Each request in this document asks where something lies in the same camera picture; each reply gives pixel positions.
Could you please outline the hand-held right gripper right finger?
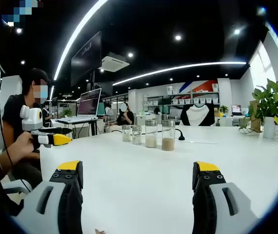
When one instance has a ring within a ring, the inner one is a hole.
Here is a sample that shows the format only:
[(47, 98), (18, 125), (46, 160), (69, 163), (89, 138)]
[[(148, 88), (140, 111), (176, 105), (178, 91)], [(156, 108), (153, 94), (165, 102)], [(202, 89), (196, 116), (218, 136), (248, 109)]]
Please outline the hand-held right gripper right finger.
[(192, 189), (194, 234), (247, 234), (259, 221), (249, 197), (214, 164), (194, 162)]

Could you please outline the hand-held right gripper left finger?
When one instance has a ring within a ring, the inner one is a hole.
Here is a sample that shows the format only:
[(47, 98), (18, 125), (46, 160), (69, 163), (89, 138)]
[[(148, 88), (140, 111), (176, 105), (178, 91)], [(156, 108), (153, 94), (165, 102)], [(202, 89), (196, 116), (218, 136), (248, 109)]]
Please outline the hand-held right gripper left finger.
[(15, 221), (27, 234), (81, 234), (83, 163), (59, 165), (23, 202)]

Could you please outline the person's left hand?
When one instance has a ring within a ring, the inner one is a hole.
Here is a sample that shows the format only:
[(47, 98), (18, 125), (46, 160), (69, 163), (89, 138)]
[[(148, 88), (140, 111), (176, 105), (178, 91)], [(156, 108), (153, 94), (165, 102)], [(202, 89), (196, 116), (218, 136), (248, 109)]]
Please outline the person's left hand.
[(13, 143), (14, 156), (18, 159), (40, 159), (39, 153), (34, 153), (33, 137), (29, 132), (23, 132)]

